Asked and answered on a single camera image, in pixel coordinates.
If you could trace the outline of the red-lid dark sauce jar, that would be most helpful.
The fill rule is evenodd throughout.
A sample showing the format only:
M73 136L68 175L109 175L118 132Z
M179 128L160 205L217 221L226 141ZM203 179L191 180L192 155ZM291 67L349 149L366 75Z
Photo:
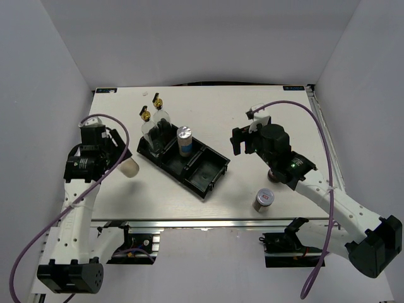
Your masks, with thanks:
M280 181L277 179L277 177L273 174L272 170L269 170L267 173L268 179L272 183L279 183Z

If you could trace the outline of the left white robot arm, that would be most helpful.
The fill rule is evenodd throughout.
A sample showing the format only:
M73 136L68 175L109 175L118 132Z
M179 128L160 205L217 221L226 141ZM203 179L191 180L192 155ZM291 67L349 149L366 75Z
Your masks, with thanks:
M59 234L47 264L37 278L56 294L96 294L104 278L103 265L116 250L126 252L133 236L121 227L109 227L90 243L93 207L102 179L112 169L127 178L139 172L138 164L119 136L101 122L80 127L81 143L68 155L64 171L65 201Z

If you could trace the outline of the clear oil glass bottle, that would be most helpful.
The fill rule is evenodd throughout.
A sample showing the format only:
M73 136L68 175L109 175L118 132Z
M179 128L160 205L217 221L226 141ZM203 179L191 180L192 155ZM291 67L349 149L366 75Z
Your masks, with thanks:
M143 120L141 132L148 143L148 149L152 155L159 155L164 149L164 141L159 127L153 121L148 107L144 105L140 111L140 117Z

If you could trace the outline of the white blue-label shaker bottle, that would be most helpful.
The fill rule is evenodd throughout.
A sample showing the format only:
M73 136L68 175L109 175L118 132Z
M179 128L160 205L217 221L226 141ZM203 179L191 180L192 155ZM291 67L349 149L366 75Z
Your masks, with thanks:
M188 126L181 126L177 129L177 142L179 154L182 157L189 157L192 153L193 134Z

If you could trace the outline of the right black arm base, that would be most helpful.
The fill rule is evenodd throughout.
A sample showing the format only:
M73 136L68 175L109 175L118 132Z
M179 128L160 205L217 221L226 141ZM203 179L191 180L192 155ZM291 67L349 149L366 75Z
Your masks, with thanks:
M295 218L283 232L264 233L259 238L267 268L313 268L317 265L321 250L303 246L296 235L308 221L306 218Z

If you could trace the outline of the silver-lid clear shaker jar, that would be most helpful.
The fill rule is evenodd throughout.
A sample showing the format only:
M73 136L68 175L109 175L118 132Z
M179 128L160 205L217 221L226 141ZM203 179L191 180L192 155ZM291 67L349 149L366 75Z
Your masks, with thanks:
M140 171L139 165L131 157L123 160L117 169L127 178L135 177Z

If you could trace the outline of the dark sauce glass bottle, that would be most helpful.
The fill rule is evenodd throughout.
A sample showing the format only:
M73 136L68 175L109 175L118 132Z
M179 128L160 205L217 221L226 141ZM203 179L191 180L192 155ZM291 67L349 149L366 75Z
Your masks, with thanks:
M163 140L168 143L171 140L172 125L169 114L163 109L163 100L159 97L159 93L154 95L152 103L156 110L153 120L159 128Z

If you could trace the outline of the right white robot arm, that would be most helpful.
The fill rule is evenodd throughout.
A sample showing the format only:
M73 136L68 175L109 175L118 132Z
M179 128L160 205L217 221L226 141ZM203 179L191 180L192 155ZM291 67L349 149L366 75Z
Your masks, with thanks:
M327 251L351 262L363 275L376 278L402 249L403 225L393 215L383 218L368 210L320 173L316 165L292 151L290 137L277 124L234 128L230 142L234 155L245 144L246 154L257 154L272 171L275 179L308 198L336 220L341 230L331 233Z

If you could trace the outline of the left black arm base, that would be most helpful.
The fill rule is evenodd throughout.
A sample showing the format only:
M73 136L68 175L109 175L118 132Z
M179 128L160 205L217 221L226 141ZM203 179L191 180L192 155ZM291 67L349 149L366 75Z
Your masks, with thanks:
M157 234L133 232L127 222L109 222L106 227L123 231L124 242L114 251L107 264L152 265L157 258Z

